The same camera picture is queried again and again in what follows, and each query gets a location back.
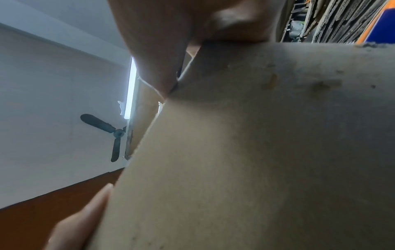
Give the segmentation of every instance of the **ceiling fan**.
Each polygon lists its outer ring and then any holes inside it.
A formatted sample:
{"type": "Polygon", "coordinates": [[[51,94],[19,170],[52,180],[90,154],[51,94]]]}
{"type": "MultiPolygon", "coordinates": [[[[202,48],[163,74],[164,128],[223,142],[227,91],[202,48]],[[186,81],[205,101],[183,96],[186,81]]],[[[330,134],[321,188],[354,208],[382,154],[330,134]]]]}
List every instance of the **ceiling fan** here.
{"type": "Polygon", "coordinates": [[[83,114],[81,115],[80,118],[86,124],[104,130],[108,133],[112,133],[114,135],[115,140],[114,140],[114,147],[112,149],[111,162],[116,162],[119,158],[119,154],[121,150],[121,138],[126,133],[126,127],[124,127],[123,129],[116,129],[109,123],[106,123],[91,114],[83,114]]]}

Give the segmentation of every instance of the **finger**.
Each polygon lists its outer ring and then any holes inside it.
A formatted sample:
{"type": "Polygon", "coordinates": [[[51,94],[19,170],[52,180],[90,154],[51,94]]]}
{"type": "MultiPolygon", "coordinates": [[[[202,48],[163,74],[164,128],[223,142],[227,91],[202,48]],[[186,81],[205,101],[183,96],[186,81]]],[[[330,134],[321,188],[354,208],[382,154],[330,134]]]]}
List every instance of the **finger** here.
{"type": "Polygon", "coordinates": [[[60,221],[45,250],[80,250],[99,223],[112,189],[107,184],[81,211],[60,221]]]}

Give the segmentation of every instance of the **brown cardboard box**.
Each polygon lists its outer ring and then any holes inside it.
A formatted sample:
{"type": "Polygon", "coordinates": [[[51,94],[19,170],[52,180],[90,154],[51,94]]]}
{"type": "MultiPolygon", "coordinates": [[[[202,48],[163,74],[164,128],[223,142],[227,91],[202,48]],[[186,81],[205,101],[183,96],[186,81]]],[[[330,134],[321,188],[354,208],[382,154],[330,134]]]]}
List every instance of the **brown cardboard box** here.
{"type": "Polygon", "coordinates": [[[394,64],[390,46],[205,46],[87,249],[394,249],[394,64]]]}

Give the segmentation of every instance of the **light fixture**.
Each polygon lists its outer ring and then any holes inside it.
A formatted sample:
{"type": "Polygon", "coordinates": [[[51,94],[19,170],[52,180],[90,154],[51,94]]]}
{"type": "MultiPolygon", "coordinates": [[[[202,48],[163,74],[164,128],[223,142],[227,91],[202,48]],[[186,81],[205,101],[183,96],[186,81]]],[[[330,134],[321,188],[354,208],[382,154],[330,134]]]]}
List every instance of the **light fixture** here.
{"type": "Polygon", "coordinates": [[[132,58],[132,63],[130,64],[130,73],[129,73],[128,95],[126,97],[125,114],[123,115],[123,117],[127,120],[130,119],[130,115],[132,113],[132,102],[133,102],[133,94],[135,91],[136,76],[137,76],[136,63],[135,63],[135,59],[132,58]]]}

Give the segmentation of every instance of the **orange-brown wall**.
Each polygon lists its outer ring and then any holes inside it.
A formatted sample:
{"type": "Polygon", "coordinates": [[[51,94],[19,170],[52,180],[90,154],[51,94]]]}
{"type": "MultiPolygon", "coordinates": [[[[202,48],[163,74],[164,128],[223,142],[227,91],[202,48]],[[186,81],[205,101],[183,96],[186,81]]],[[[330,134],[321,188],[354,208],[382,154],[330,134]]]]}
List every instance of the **orange-brown wall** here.
{"type": "Polygon", "coordinates": [[[54,225],[80,210],[118,170],[0,210],[0,249],[41,250],[54,225]]]}

